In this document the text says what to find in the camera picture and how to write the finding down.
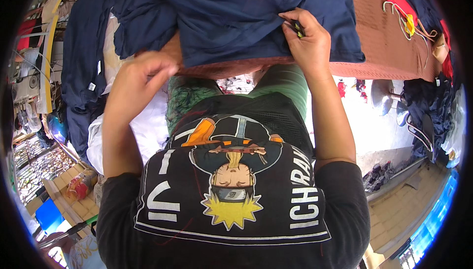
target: person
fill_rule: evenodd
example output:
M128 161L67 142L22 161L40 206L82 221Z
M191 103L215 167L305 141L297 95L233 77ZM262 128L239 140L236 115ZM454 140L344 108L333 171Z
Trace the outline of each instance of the person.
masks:
M330 35L306 10L280 16L304 27L299 38L282 25L297 65L271 67L247 96L173 76L176 63L159 52L118 72L103 118L97 226L108 268L358 265L370 214L329 70ZM170 139L143 165L129 123L168 79ZM315 150L302 117L307 89Z

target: black mesh fabric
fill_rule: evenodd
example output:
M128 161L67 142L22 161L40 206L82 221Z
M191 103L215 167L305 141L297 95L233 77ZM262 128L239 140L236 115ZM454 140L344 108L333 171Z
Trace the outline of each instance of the black mesh fabric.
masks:
M299 148L311 162L315 159L304 119L291 99L279 92L254 99L239 95L219 95L201 100L183 116L174 132L184 124L216 114L235 114L254 119L263 124L270 134L278 134L284 142Z

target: green shorts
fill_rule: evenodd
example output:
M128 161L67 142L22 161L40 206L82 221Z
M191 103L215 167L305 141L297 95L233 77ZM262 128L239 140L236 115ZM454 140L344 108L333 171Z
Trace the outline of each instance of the green shorts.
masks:
M305 119L307 112L307 82L298 65L274 65L263 75L256 87L242 97L255 98L261 95L280 92L292 100L294 106ZM214 80L183 76L173 76L168 83L168 110L166 121L169 135L182 116L199 101L208 97L222 95Z

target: orange sleeve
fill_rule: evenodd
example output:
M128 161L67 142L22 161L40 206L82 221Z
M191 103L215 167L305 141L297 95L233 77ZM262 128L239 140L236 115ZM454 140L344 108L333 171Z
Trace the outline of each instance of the orange sleeve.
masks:
M219 143L220 141L209 141L209 137L215 129L215 124L212 119L203 119L199 125L195 128L187 139L186 143L183 143L182 147L194 146L205 143Z

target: yellow clip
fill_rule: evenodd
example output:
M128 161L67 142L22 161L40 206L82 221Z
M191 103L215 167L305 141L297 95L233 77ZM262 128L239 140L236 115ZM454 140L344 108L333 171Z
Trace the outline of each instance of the yellow clip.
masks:
M406 26L404 29L409 35L414 35L415 33L415 26L414 26L414 19L412 17L412 14L407 14L407 21L406 21Z

